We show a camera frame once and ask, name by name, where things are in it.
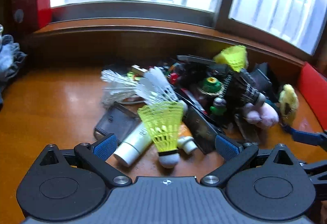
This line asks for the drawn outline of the black feather shuttlecock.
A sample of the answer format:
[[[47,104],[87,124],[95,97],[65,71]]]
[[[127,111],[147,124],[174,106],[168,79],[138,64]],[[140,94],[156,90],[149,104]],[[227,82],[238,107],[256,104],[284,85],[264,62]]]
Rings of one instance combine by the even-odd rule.
[[[252,87],[252,80],[253,78],[245,70],[231,74],[231,80],[224,95],[228,106],[243,108],[248,103],[257,108],[263,106],[266,97]]]

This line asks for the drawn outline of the yellow plastic shuttlecock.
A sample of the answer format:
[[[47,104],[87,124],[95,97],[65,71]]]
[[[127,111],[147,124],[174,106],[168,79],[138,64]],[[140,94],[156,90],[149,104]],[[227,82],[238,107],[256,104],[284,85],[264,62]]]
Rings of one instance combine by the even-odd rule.
[[[157,149],[159,163],[166,169],[174,168],[180,161],[177,141],[183,113],[182,104],[176,101],[138,109],[138,115]]]
[[[243,45],[230,46],[214,56],[217,64],[227,64],[235,72],[248,68],[247,48]]]

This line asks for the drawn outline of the white feather shuttlecock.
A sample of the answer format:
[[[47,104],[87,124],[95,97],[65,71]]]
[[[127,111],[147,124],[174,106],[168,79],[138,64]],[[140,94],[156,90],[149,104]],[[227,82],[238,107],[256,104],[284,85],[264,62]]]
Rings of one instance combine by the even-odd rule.
[[[102,104],[110,108],[115,102],[122,103],[130,98],[140,97],[147,105],[164,101],[179,102],[183,111],[188,111],[187,104],[178,99],[171,84],[158,67],[146,71],[138,80],[123,76],[110,69],[101,72],[100,79],[107,83],[103,89]]]

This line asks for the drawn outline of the dark smoked plastic case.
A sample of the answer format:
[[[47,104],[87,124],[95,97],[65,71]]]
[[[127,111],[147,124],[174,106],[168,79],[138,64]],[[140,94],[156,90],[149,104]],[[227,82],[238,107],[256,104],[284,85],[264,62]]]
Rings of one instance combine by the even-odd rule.
[[[118,145],[120,145],[140,122],[137,114],[115,102],[96,124],[94,136],[100,140],[109,134],[114,134],[117,137]]]

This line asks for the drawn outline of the small yellow plush toy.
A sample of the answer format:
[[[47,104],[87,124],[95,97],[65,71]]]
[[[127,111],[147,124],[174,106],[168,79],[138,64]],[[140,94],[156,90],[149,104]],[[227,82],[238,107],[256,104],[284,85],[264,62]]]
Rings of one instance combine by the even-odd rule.
[[[292,126],[299,108],[299,100],[290,84],[283,85],[279,95],[279,108],[283,123]]]

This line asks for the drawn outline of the pink plush toy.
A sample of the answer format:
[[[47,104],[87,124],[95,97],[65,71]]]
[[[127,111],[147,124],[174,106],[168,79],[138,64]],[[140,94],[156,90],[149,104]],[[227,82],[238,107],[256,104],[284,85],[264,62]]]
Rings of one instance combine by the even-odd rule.
[[[278,113],[267,103],[261,107],[247,103],[243,107],[243,117],[249,124],[256,125],[261,129],[269,129],[279,122]]]

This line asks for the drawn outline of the white cosmetic tube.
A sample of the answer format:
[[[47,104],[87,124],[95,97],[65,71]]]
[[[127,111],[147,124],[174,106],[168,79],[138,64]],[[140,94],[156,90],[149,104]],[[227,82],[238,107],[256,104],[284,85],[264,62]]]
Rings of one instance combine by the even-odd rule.
[[[113,153],[119,164],[130,167],[152,144],[143,122],[141,122]]]

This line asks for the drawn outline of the orange toothpaste tube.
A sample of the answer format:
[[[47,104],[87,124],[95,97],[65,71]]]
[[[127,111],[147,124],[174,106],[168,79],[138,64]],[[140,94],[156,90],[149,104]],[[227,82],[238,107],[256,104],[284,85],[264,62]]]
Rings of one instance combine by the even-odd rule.
[[[178,131],[177,147],[188,155],[198,149],[191,132],[184,123],[180,125]]]

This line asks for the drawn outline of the right red cardboard box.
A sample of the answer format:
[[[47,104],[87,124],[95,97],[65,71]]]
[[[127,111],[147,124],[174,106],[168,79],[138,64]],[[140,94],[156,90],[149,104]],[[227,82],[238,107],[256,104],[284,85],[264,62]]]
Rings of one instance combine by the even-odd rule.
[[[305,62],[299,74],[298,89],[311,107],[321,127],[326,130],[326,78],[317,72],[308,62]]]

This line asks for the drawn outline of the green spinning top toy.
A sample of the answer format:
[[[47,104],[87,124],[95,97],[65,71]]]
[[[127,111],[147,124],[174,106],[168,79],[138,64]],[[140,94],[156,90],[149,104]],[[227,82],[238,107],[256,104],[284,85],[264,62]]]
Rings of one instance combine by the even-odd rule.
[[[218,97],[223,94],[224,86],[215,77],[207,77],[198,86],[201,94],[207,97]]]

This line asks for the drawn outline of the pile of clothes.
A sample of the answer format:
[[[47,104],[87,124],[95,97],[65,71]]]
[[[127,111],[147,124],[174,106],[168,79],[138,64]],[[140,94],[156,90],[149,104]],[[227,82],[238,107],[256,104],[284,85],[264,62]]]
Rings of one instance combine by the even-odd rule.
[[[18,43],[14,42],[13,36],[3,35],[1,25],[1,52],[0,52],[0,83],[1,83],[1,109],[3,108],[2,93],[5,87],[10,84],[18,74],[22,63],[26,59],[26,54],[20,50]]]

